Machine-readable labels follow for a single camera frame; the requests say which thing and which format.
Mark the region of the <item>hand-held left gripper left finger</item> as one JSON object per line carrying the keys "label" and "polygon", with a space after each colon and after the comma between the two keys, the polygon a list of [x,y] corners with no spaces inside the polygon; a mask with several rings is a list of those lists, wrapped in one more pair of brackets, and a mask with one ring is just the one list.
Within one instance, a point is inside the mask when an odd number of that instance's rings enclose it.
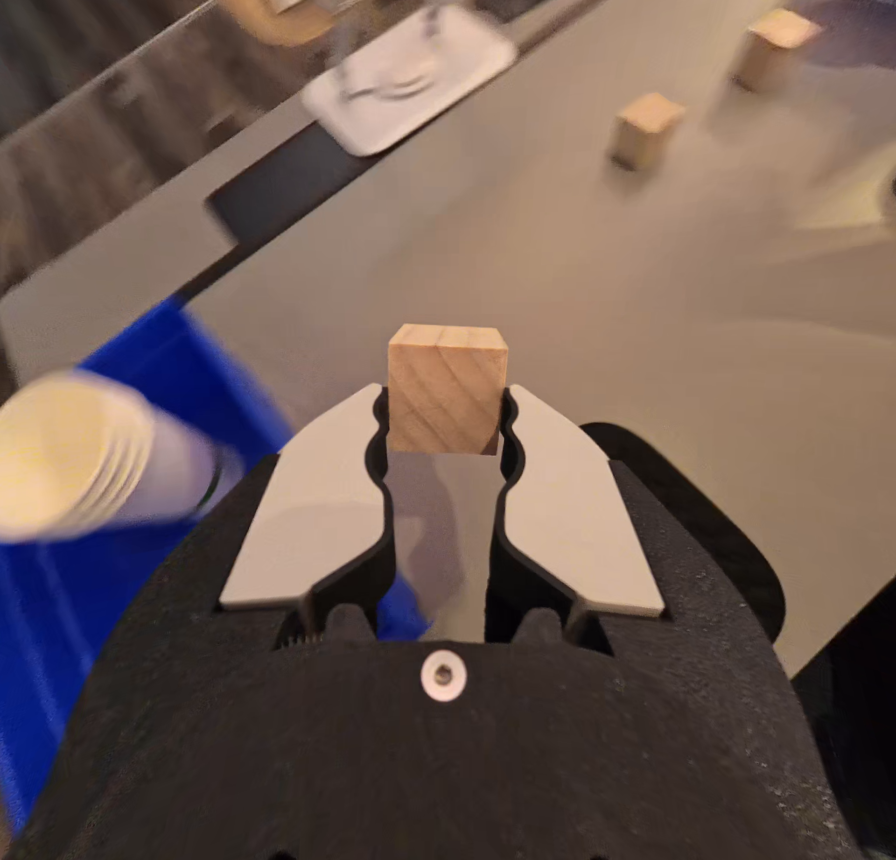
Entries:
{"label": "hand-held left gripper left finger", "polygon": [[336,606],[353,605],[377,630],[396,577],[388,430],[387,391],[372,383],[293,436],[218,597],[222,610],[294,611],[311,635]]}

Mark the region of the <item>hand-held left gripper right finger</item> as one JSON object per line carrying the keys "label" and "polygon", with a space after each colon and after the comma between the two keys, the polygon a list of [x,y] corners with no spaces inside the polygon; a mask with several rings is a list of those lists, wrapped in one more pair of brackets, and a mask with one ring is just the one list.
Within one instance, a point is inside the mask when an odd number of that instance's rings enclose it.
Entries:
{"label": "hand-held left gripper right finger", "polygon": [[597,640],[599,616],[657,620],[666,605],[609,456],[521,385],[503,397],[494,518],[494,639],[548,609],[566,640]]}

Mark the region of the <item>wooden cube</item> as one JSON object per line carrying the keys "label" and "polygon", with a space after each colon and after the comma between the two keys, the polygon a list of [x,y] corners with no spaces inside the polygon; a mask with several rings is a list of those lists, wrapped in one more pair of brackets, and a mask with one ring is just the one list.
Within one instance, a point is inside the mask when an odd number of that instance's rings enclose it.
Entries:
{"label": "wooden cube", "polygon": [[748,92],[770,92],[785,80],[805,48],[823,33],[823,26],[797,12],[778,7],[745,32],[743,51],[731,78]]}
{"label": "wooden cube", "polygon": [[686,114],[687,107],[658,92],[646,93],[617,115],[609,157],[630,171],[649,171]]}
{"label": "wooden cube", "polygon": [[388,447],[494,456],[508,345],[497,328],[404,324],[388,344]]}

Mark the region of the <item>blue plastic bin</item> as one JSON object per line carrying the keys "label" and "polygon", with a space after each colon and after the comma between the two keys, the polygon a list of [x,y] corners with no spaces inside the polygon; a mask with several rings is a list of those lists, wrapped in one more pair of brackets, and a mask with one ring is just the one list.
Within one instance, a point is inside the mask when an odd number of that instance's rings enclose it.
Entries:
{"label": "blue plastic bin", "polygon": [[[286,443],[286,425],[256,382],[173,301],[137,319],[81,366],[222,439],[247,465]],[[190,529],[175,522],[58,543],[2,544],[2,799],[15,835],[50,775],[103,643]]]}

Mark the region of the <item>instruction sheet on wooden stand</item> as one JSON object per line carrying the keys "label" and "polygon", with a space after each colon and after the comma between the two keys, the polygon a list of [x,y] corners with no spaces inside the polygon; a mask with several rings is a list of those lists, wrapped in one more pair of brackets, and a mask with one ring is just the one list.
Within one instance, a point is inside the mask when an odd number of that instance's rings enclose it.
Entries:
{"label": "instruction sheet on wooden stand", "polygon": [[265,44],[326,48],[300,103],[358,157],[397,145],[518,57],[514,41],[462,0],[363,0],[339,14],[309,0],[282,13],[267,0],[217,1]]}

